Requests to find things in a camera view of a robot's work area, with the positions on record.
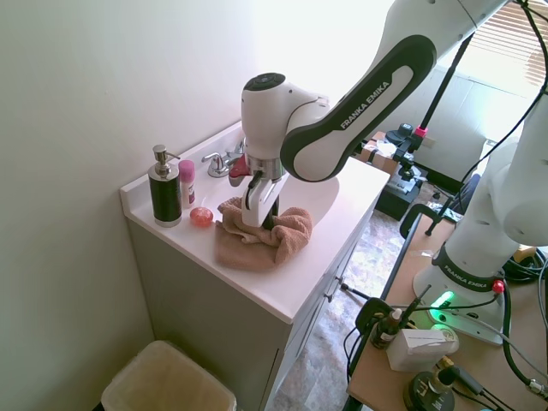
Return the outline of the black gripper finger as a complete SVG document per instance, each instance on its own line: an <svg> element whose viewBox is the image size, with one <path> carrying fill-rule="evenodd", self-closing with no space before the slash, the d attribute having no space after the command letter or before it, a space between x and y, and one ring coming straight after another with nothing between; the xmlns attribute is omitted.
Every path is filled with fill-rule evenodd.
<svg viewBox="0 0 548 411"><path fill-rule="evenodd" d="M275 218L278 216L279 210L279 197L276 197L271 209L268 211L262 227L267 230L272 230L275 226Z"/></svg>

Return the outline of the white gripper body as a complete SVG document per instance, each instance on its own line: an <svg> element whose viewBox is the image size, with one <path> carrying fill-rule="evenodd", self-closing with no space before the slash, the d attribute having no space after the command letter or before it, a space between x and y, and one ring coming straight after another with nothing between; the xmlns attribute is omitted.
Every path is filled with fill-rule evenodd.
<svg viewBox="0 0 548 411"><path fill-rule="evenodd" d="M283 177L275 181L256 173L241 198L241 216L244 224L260 227L283 188Z"/></svg>

